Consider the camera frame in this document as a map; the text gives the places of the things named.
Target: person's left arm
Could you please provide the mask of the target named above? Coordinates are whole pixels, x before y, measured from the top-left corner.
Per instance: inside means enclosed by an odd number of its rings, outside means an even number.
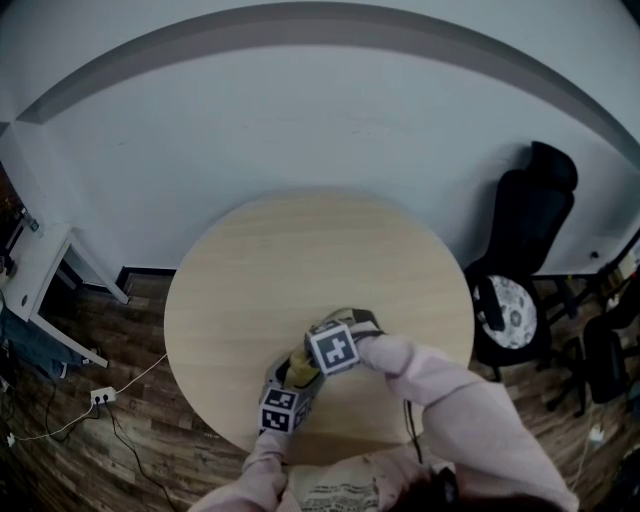
[[[235,482],[210,492],[190,512],[272,512],[280,503],[287,485],[282,457],[289,436],[266,431],[256,441],[253,452]]]

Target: pink sleeve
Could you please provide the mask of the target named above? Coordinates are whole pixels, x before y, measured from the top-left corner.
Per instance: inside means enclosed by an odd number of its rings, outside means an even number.
[[[263,433],[245,461],[240,478],[207,494],[190,512],[275,511],[287,485],[281,463],[288,442],[285,434]]]
[[[396,395],[425,407],[425,440],[435,455],[456,465],[461,494],[522,493],[578,510],[577,498],[522,425],[504,386],[399,336],[362,339],[358,352],[363,364],[386,374]]]

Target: round wooden table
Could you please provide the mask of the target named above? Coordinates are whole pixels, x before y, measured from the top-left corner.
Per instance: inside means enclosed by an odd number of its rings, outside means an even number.
[[[250,451],[267,368],[348,306],[469,362],[471,298],[444,244],[383,200],[321,190],[248,203],[194,245],[167,299],[171,369],[202,419]],[[408,440],[402,401],[359,365],[327,380],[287,460],[331,463]]]

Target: pink sweatshirt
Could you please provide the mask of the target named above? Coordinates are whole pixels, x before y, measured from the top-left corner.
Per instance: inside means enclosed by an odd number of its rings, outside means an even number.
[[[358,352],[363,364],[386,375],[399,399],[425,407],[426,444],[433,455],[452,463],[461,496],[528,494],[569,512],[578,510],[578,499],[522,425],[501,384],[486,382],[441,351],[417,347],[399,336],[362,339]],[[374,492],[360,509],[385,511],[413,481],[431,474],[431,467],[420,466],[409,446],[353,457],[329,468],[294,467],[287,474],[281,465],[287,443],[284,434],[262,434],[242,476],[206,495],[191,511],[300,512],[305,496],[313,497],[309,480],[317,481],[322,496],[330,488],[327,482],[335,483],[336,478],[345,480],[352,494],[366,493],[369,482]],[[317,507],[319,502],[306,502],[310,503]]]

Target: white cable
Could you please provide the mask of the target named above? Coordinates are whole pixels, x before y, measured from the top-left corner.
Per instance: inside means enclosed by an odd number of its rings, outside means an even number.
[[[50,434],[44,434],[41,436],[36,436],[36,437],[16,437],[13,434],[11,434],[13,436],[14,439],[16,439],[17,441],[34,441],[35,439],[42,439],[44,437],[51,437],[54,436],[60,432],[62,432],[64,429],[69,428],[71,425],[73,425],[74,423],[77,423],[78,421],[80,421],[82,418],[84,418],[85,416],[88,416],[89,413],[93,410],[93,406],[95,404],[91,404],[91,408],[85,412],[82,416],[80,416],[79,418],[76,418],[75,420],[73,420],[70,423],[67,423],[64,427],[62,427],[61,429],[56,430],[55,432],[52,432]]]
[[[576,479],[573,481],[573,485],[571,486],[571,492],[573,492],[580,481],[580,476],[582,475],[582,466],[584,465],[584,460],[587,458],[587,452],[589,451],[589,434],[591,433],[591,416],[593,415],[593,403],[589,408],[589,419],[587,420],[587,437],[584,440],[584,450],[582,451],[582,457],[580,458],[580,465],[578,466],[578,474]]]
[[[151,370],[153,370],[156,366],[158,366],[162,360],[167,357],[167,354],[165,353],[165,355],[163,355],[160,359],[158,359],[155,363],[153,363],[153,365],[151,365],[150,368],[146,369],[145,371],[143,371],[140,375],[138,375],[135,379],[133,379],[131,382],[129,382],[129,384],[127,384],[125,387],[123,387],[121,390],[116,391],[116,395],[118,393],[122,393],[125,389],[127,389],[129,386],[131,386],[131,384],[133,384],[135,381],[137,381],[138,379],[144,377],[147,373],[149,373]]]

